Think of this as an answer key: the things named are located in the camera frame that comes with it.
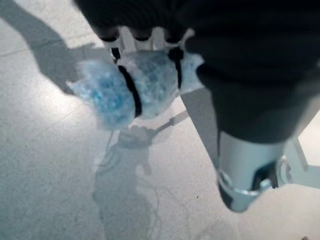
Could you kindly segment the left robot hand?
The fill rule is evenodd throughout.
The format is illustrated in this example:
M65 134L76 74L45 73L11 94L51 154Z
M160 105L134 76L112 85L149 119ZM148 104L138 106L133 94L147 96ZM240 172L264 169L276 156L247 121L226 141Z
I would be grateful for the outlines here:
M244 212L273 181L276 161L320 92L317 0L78 0L102 40L125 26L162 27L202 56L218 128L220 196Z

